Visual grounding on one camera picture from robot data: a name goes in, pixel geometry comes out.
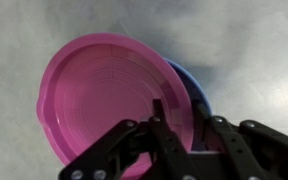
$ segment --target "gray floor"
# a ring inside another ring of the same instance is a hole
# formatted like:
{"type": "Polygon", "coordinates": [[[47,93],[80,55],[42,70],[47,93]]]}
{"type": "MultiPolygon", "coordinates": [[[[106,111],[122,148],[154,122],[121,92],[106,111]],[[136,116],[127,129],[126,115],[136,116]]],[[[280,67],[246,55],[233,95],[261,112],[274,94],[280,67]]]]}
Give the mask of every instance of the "gray floor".
{"type": "Polygon", "coordinates": [[[216,114],[288,134],[288,1],[0,0],[0,180],[62,168],[36,114],[44,69],[68,41],[117,32],[187,68],[216,114]]]}

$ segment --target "pink bowl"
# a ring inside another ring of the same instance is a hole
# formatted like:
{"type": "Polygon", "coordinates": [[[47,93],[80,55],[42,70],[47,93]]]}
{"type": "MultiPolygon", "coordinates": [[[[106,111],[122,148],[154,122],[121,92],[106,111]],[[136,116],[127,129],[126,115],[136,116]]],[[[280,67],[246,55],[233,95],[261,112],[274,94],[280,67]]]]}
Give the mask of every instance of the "pink bowl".
{"type": "MultiPolygon", "coordinates": [[[[47,66],[37,102],[45,134],[66,165],[123,119],[152,115],[162,100],[166,120],[187,150],[193,122],[188,94],[172,67],[144,44],[117,34],[92,34],[60,49],[47,66]]],[[[137,179],[147,155],[123,179],[137,179]]]]}

